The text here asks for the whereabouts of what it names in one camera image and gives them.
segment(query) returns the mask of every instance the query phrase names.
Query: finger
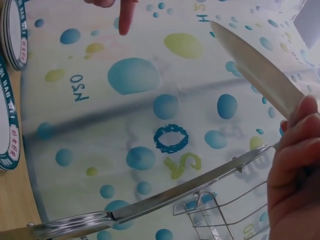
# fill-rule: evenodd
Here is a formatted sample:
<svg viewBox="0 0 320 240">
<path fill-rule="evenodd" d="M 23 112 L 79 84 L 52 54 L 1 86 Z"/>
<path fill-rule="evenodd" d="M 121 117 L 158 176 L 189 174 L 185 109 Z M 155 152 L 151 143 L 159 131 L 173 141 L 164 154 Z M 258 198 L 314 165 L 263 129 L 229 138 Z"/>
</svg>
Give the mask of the finger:
<svg viewBox="0 0 320 240">
<path fill-rule="evenodd" d="M 94 0 L 93 4 L 102 8 L 110 8 L 115 0 Z"/>
<path fill-rule="evenodd" d="M 268 209 L 292 195 L 302 167 L 316 163 L 320 156 L 320 137 L 290 145 L 278 152 L 267 179 Z"/>
<path fill-rule="evenodd" d="M 312 95 L 303 97 L 301 102 L 291 113 L 287 129 L 292 128 L 296 125 L 301 119 L 305 118 L 310 114 L 314 114 L 318 111 L 317 101 Z"/>
<path fill-rule="evenodd" d="M 285 133 L 287 131 L 287 128 L 288 128 L 288 121 L 287 120 L 283 120 L 280 123 L 280 127 L 281 127 L 282 132 Z"/>
<path fill-rule="evenodd" d="M 130 29 L 136 3 L 133 0 L 121 0 L 120 6 L 119 33 L 126 35 Z"/>
<path fill-rule="evenodd" d="M 289 128 L 280 140 L 277 149 L 280 152 L 287 146 L 297 144 L 306 139 L 320 137 L 320 114 L 313 113 Z"/>
</svg>

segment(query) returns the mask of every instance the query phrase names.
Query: wire basket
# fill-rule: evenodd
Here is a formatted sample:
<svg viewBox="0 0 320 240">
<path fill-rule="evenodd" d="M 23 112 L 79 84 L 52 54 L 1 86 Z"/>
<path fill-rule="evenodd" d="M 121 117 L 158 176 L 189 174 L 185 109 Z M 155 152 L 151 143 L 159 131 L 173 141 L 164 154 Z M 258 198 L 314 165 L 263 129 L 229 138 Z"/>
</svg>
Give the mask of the wire basket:
<svg viewBox="0 0 320 240">
<path fill-rule="evenodd" d="M 260 158 L 266 157 L 270 148 L 276 147 L 277 145 L 268 147 L 260 157 L 252 159 L 252 161 L 238 168 L 237 174 L 246 174 L 246 168 L 250 168 L 250 165 L 255 163 L 254 161 L 259 161 Z M 224 179 L 228 180 L 234 174 L 235 172 L 225 174 L 223 178 L 217 180 L 211 186 L 211 189 L 215 189 L 216 184 Z M 246 208 L 244 202 L 252 204 L 254 192 L 260 192 L 259 203 L 254 204 L 251 210 L 244 210 L 243 208 Z M 267 175 L 261 182 L 227 201 L 219 200 L 217 193 L 209 189 L 196 191 L 192 195 L 194 201 L 177 203 L 174 206 L 172 215 L 187 215 L 191 227 L 194 228 L 199 240 L 267 240 L 269 239 L 270 227 L 266 195 Z M 227 217 L 227 215 L 230 215 L 228 208 L 236 209 L 238 211 L 236 215 L 239 217 L 235 217 L 237 219 Z"/>
</svg>

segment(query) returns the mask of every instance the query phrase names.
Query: blue circle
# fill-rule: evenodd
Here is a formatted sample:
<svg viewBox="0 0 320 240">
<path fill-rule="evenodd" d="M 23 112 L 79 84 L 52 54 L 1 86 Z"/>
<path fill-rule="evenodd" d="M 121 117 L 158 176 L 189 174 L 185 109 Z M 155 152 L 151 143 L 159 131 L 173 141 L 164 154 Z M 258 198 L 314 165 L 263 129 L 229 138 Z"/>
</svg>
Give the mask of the blue circle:
<svg viewBox="0 0 320 240">
<path fill-rule="evenodd" d="M 180 133 L 181 135 L 184 136 L 184 138 L 178 142 L 175 145 L 164 145 L 163 143 L 160 142 L 160 138 L 164 134 L 168 133 Z M 155 132 L 153 136 L 153 140 L 155 143 L 155 147 L 161 151 L 161 153 L 167 153 L 167 154 L 174 154 L 182 149 L 185 148 L 185 146 L 188 145 L 189 143 L 189 135 L 185 129 L 182 127 L 176 125 L 176 124 L 168 124 L 166 126 L 158 128 L 158 130 Z"/>
<path fill-rule="evenodd" d="M 35 21 L 34 26 L 36 28 L 41 28 L 44 24 L 45 24 L 45 21 L 43 19 L 38 19 L 37 21 Z"/>
<path fill-rule="evenodd" d="M 260 37 L 260 43 L 261 43 L 262 46 L 264 46 L 269 51 L 273 51 L 274 50 L 274 46 L 273 46 L 272 42 L 270 42 L 265 37 Z"/>
<path fill-rule="evenodd" d="M 260 92 L 251 84 L 251 89 L 255 94 L 260 94 Z"/>
<path fill-rule="evenodd" d="M 146 10 L 148 12 L 152 12 L 154 10 L 154 8 L 155 8 L 155 6 L 153 6 L 152 4 L 149 4 L 149 5 L 146 6 Z"/>
<path fill-rule="evenodd" d="M 298 79 L 300 79 L 300 81 L 304 80 L 304 77 L 300 73 L 297 73 L 296 75 L 297 75 Z"/>
<path fill-rule="evenodd" d="M 264 213 L 261 214 L 259 221 L 264 222 L 268 220 L 268 213 L 265 211 Z"/>
<path fill-rule="evenodd" d="M 61 34 L 60 42 L 62 44 L 74 44 L 80 39 L 80 37 L 81 33 L 77 29 L 70 28 Z"/>
<path fill-rule="evenodd" d="M 231 17 L 231 21 L 237 23 L 237 22 L 238 22 L 238 19 L 237 19 L 235 16 L 232 16 L 232 17 Z"/>
<path fill-rule="evenodd" d="M 291 79 L 292 79 L 292 81 L 294 81 L 295 83 L 297 83 L 297 79 L 296 79 L 296 77 L 295 77 L 294 75 L 291 75 Z"/>
<path fill-rule="evenodd" d="M 113 21 L 113 26 L 115 29 L 119 29 L 119 17 L 117 16 Z"/>
<path fill-rule="evenodd" d="M 237 25 L 235 25 L 234 23 L 229 23 L 229 26 L 231 27 L 231 28 L 233 28 L 233 29 L 237 29 L 238 27 L 237 27 Z"/>
<path fill-rule="evenodd" d="M 276 111 L 273 106 L 269 107 L 268 114 L 269 114 L 269 117 L 272 119 L 276 117 Z"/>
<path fill-rule="evenodd" d="M 265 97 L 262 97 L 262 103 L 267 104 L 268 100 Z"/>
<path fill-rule="evenodd" d="M 312 87 L 310 85 L 307 85 L 306 87 L 308 88 L 309 92 L 312 93 Z"/>
<path fill-rule="evenodd" d="M 112 240 L 112 235 L 110 232 L 103 230 L 98 232 L 96 240 Z"/>
<path fill-rule="evenodd" d="M 115 195 L 115 188 L 111 185 L 103 185 L 100 188 L 100 195 L 104 199 L 111 199 Z"/>
<path fill-rule="evenodd" d="M 69 149 L 62 148 L 55 154 L 55 161 L 61 167 L 69 166 L 73 162 L 73 160 L 74 154 Z"/>
<path fill-rule="evenodd" d="M 281 127 L 279 128 L 279 133 L 280 133 L 281 137 L 283 137 L 284 134 L 285 134 L 284 131 L 282 131 L 282 128 L 281 128 Z"/>
<path fill-rule="evenodd" d="M 275 21 L 268 19 L 268 23 L 271 24 L 272 26 L 274 26 L 275 28 L 279 28 L 278 23 L 276 23 Z"/>
<path fill-rule="evenodd" d="M 113 64 L 107 79 L 114 90 L 127 95 L 155 89 L 160 82 L 160 75 L 150 61 L 133 57 Z"/>
<path fill-rule="evenodd" d="M 159 9 L 165 9 L 165 8 L 166 8 L 166 4 L 165 4 L 164 2 L 160 2 L 160 3 L 158 4 L 158 8 L 159 8 Z"/>
<path fill-rule="evenodd" d="M 174 9 L 173 8 L 168 8 L 166 10 L 166 13 L 169 14 L 169 15 L 172 15 L 172 14 L 174 14 Z"/>
<path fill-rule="evenodd" d="M 168 229 L 160 229 L 155 234 L 155 240 L 173 240 L 174 235 Z"/>
<path fill-rule="evenodd" d="M 204 135 L 205 142 L 213 149 L 223 149 L 227 146 L 227 138 L 219 131 L 211 130 Z"/>
<path fill-rule="evenodd" d="M 158 96 L 153 102 L 154 114 L 162 120 L 172 119 L 177 115 L 179 110 L 179 103 L 175 96 L 169 94 L 162 94 Z"/>
<path fill-rule="evenodd" d="M 91 36 L 98 36 L 100 33 L 98 30 L 94 30 L 91 32 Z"/>
<path fill-rule="evenodd" d="M 126 207 L 128 205 L 129 205 L 129 203 L 127 203 L 126 201 L 114 200 L 114 201 L 110 202 L 104 208 L 104 210 L 105 211 L 115 211 L 115 210 L 124 208 L 124 207 Z M 126 229 L 130 228 L 133 224 L 134 224 L 133 220 L 127 221 L 127 222 L 124 222 L 124 223 L 120 223 L 120 224 L 115 223 L 115 224 L 113 224 L 112 228 L 115 229 L 115 230 L 126 230 Z"/>
<path fill-rule="evenodd" d="M 148 195 L 151 193 L 152 186 L 149 182 L 142 181 L 138 184 L 138 186 L 136 187 L 136 190 L 141 195 Z"/>
<path fill-rule="evenodd" d="M 236 114 L 238 103 L 234 96 L 223 94 L 219 97 L 216 108 L 221 118 L 230 119 Z"/>
<path fill-rule="evenodd" d="M 131 148 L 126 155 L 126 164 L 136 170 L 148 170 L 154 166 L 155 162 L 154 152 L 145 146 Z"/>
<path fill-rule="evenodd" d="M 36 134 L 42 140 L 50 140 L 54 136 L 54 133 L 54 126 L 49 122 L 41 123 L 36 130 Z"/>
<path fill-rule="evenodd" d="M 258 134 L 260 134 L 260 135 L 262 135 L 262 134 L 265 133 L 265 131 L 263 131 L 263 130 L 260 129 L 260 128 L 256 129 L 256 132 L 257 132 Z"/>
</svg>

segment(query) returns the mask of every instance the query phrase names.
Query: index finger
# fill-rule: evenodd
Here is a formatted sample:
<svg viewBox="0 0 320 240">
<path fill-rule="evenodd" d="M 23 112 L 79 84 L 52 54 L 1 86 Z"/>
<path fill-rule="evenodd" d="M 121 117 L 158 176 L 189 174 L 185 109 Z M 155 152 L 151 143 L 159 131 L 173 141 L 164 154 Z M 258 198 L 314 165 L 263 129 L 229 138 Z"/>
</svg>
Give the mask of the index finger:
<svg viewBox="0 0 320 240">
<path fill-rule="evenodd" d="M 121 0 L 119 15 L 119 33 L 126 35 L 129 32 L 130 25 L 134 16 L 137 0 Z"/>
</svg>

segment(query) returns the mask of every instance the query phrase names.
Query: blue dot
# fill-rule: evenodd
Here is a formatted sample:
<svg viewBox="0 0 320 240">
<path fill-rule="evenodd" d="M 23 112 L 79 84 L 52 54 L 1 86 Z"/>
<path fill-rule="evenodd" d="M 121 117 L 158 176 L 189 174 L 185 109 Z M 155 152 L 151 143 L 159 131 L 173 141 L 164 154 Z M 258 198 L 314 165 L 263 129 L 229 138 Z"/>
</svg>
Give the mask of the blue dot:
<svg viewBox="0 0 320 240">
<path fill-rule="evenodd" d="M 260 43 L 262 46 L 264 46 L 269 51 L 274 50 L 274 46 L 272 45 L 272 43 L 268 39 L 266 39 L 265 37 L 260 37 Z"/>
<path fill-rule="evenodd" d="M 223 149 L 227 146 L 226 137 L 219 131 L 208 131 L 204 136 L 205 142 L 213 149 Z"/>
<path fill-rule="evenodd" d="M 308 88 L 309 92 L 312 93 L 312 87 L 310 85 L 307 85 L 306 87 Z"/>
<path fill-rule="evenodd" d="M 155 234 L 155 240 L 173 240 L 174 235 L 168 229 L 160 229 Z"/>
<path fill-rule="evenodd" d="M 285 134 L 284 131 L 282 131 L 282 128 L 281 128 L 281 127 L 279 128 L 279 133 L 280 133 L 280 135 L 281 135 L 282 137 L 283 137 L 284 134 Z"/>
<path fill-rule="evenodd" d="M 149 5 L 147 5 L 146 6 L 146 10 L 148 11 L 148 12 L 152 12 L 153 10 L 154 10 L 154 6 L 152 5 L 152 4 L 149 4 Z"/>
<path fill-rule="evenodd" d="M 160 2 L 158 5 L 159 9 L 165 9 L 166 8 L 166 4 L 164 2 Z"/>
<path fill-rule="evenodd" d="M 103 185 L 100 188 L 100 195 L 104 199 L 111 199 L 115 195 L 115 188 L 111 185 Z"/>
<path fill-rule="evenodd" d="M 166 13 L 169 14 L 169 15 L 172 15 L 172 14 L 174 14 L 174 9 L 173 8 L 168 8 L 166 10 Z"/>
<path fill-rule="evenodd" d="M 260 92 L 255 88 L 255 86 L 251 85 L 251 89 L 254 93 L 260 94 Z"/>
<path fill-rule="evenodd" d="M 144 146 L 134 147 L 126 155 L 126 164 L 136 170 L 148 170 L 154 166 L 155 162 L 154 152 Z"/>
<path fill-rule="evenodd" d="M 169 94 L 162 94 L 158 96 L 153 102 L 154 114 L 162 120 L 172 119 L 177 115 L 179 110 L 179 103 L 175 96 Z"/>
<path fill-rule="evenodd" d="M 300 73 L 297 74 L 297 77 L 298 77 L 298 79 L 300 79 L 300 81 L 304 80 L 304 77 Z"/>
<path fill-rule="evenodd" d="M 268 20 L 268 23 L 270 23 L 270 24 L 271 24 L 272 26 L 274 26 L 275 28 L 279 28 L 278 23 L 276 23 L 275 21 L 273 21 L 273 20 L 271 20 L 271 19 Z"/>
<path fill-rule="evenodd" d="M 91 32 L 91 36 L 98 36 L 100 33 L 98 30 L 94 30 Z"/>
<path fill-rule="evenodd" d="M 268 220 L 268 213 L 265 211 L 264 213 L 261 214 L 259 221 L 264 222 Z"/>
<path fill-rule="evenodd" d="M 113 21 L 113 26 L 115 29 L 119 29 L 119 17 L 117 16 Z"/>
<path fill-rule="evenodd" d="M 296 79 L 296 77 L 295 77 L 294 75 L 291 75 L 291 79 L 292 79 L 292 81 L 294 81 L 295 83 L 297 83 L 297 79 Z"/>
<path fill-rule="evenodd" d="M 233 29 L 237 29 L 238 27 L 237 27 L 237 25 L 235 25 L 234 23 L 229 23 L 229 26 L 231 27 L 231 28 L 233 28 Z"/>
<path fill-rule="evenodd" d="M 138 191 L 139 194 L 141 195 L 148 195 L 151 193 L 152 186 L 149 182 L 147 181 L 142 181 L 138 184 L 136 187 L 136 190 Z"/>
<path fill-rule="evenodd" d="M 269 114 L 269 117 L 272 119 L 276 117 L 276 111 L 273 106 L 269 107 L 268 114 Z"/>
<path fill-rule="evenodd" d="M 41 28 L 44 24 L 45 24 L 45 21 L 43 19 L 38 19 L 37 21 L 35 21 L 34 26 L 36 28 Z"/>
<path fill-rule="evenodd" d="M 217 111 L 221 118 L 232 118 L 238 109 L 238 103 L 234 96 L 229 94 L 223 94 L 217 101 Z"/>
<path fill-rule="evenodd" d="M 69 149 L 62 148 L 55 154 L 55 160 L 61 167 L 67 167 L 74 160 L 74 154 Z"/>
<path fill-rule="evenodd" d="M 100 231 L 96 235 L 96 240 L 112 240 L 112 235 L 108 231 Z"/>
<path fill-rule="evenodd" d="M 110 202 L 104 208 L 104 210 L 105 211 L 115 211 L 115 210 L 124 208 L 124 207 L 126 207 L 128 205 L 129 205 L 129 203 L 127 203 L 126 201 L 114 200 L 114 201 Z M 127 222 L 124 222 L 124 223 L 120 223 L 120 224 L 115 223 L 115 224 L 113 224 L 112 228 L 115 229 L 115 230 L 126 230 L 126 229 L 130 228 L 133 224 L 134 224 L 133 220 L 127 221 Z"/>
<path fill-rule="evenodd" d="M 232 17 L 231 17 L 231 21 L 237 23 L 237 22 L 238 22 L 238 19 L 237 19 L 235 16 L 232 16 Z"/>
<path fill-rule="evenodd" d="M 54 136 L 54 126 L 49 122 L 43 122 L 38 126 L 36 134 L 42 140 L 49 140 Z"/>
<path fill-rule="evenodd" d="M 262 135 L 262 134 L 265 133 L 265 131 L 263 131 L 263 130 L 260 129 L 260 128 L 256 129 L 256 132 L 257 132 L 258 134 L 260 134 L 260 135 Z"/>
<path fill-rule="evenodd" d="M 74 44 L 81 37 L 80 32 L 75 28 L 70 28 L 65 30 L 60 37 L 60 42 L 62 44 Z"/>
<path fill-rule="evenodd" d="M 107 79 L 114 90 L 127 95 L 155 89 L 160 82 L 160 75 L 150 61 L 133 57 L 113 64 Z"/>
<path fill-rule="evenodd" d="M 234 62 L 234 61 L 228 61 L 228 62 L 225 64 L 225 69 L 226 69 L 228 72 L 236 71 L 237 68 L 236 68 L 235 62 Z"/>
</svg>

